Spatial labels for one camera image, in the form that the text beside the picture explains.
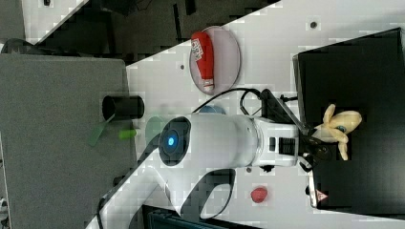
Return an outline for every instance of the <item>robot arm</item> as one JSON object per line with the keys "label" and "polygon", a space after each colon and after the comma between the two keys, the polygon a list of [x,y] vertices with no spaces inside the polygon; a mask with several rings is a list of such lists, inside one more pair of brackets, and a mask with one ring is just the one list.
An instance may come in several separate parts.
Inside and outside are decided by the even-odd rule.
{"label": "robot arm", "polygon": [[87,229],[127,229],[158,185],[186,219],[215,217],[227,201],[219,204],[209,197],[223,190],[229,199],[234,168],[294,166],[300,131],[309,144],[319,140],[308,136],[310,128],[269,90],[261,93],[261,99],[262,117],[190,114],[171,120],[150,142],[143,162],[121,183]]}

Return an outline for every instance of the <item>black cup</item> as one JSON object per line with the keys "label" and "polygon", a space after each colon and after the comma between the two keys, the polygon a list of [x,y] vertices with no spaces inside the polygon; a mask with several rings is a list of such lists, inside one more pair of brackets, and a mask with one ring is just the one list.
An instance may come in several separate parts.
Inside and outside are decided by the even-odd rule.
{"label": "black cup", "polygon": [[102,115],[107,120],[115,115],[112,121],[142,118],[143,100],[139,96],[105,96],[102,100]]}

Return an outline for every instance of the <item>warning label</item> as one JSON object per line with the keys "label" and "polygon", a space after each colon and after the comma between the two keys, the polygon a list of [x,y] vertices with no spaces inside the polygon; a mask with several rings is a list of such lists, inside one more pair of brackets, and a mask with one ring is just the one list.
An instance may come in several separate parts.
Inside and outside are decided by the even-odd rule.
{"label": "warning label", "polygon": [[203,48],[199,39],[194,39],[191,41],[191,52],[194,54],[196,61],[202,58]]}
{"label": "warning label", "polygon": [[328,196],[325,195],[324,193],[322,193],[321,191],[316,190],[316,197],[318,199],[318,202],[324,200],[325,198],[327,198]]}

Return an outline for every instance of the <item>table surface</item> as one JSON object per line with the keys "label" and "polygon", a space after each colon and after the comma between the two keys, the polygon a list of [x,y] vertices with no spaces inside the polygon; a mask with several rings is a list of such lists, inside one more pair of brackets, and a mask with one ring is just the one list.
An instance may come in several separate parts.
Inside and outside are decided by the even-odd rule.
{"label": "table surface", "polygon": [[43,0],[21,0],[26,40],[33,45],[43,41],[89,0],[52,0],[48,7]]}
{"label": "table surface", "polygon": [[[311,29],[309,24],[317,23]],[[296,94],[292,56],[298,52],[353,39],[388,29],[405,28],[405,2],[370,0],[283,0],[224,26],[235,35],[241,47],[242,67],[236,87],[268,88],[276,95]],[[189,67],[190,41],[153,55],[127,67],[130,94],[145,101],[145,116],[135,125],[144,130],[154,115],[170,119],[189,114],[208,95],[194,85]],[[239,97],[234,93],[213,102],[228,115],[241,114]],[[249,112],[259,102],[246,102]],[[298,115],[297,103],[289,104]],[[145,147],[144,133],[136,137],[137,154]],[[254,204],[250,191],[265,185],[269,197]],[[310,207],[305,195],[306,174],[299,167],[276,168],[265,174],[253,168],[237,170],[234,194],[225,211],[216,219],[262,228],[403,228],[405,221],[320,211]],[[172,209],[158,188],[146,202]]]}

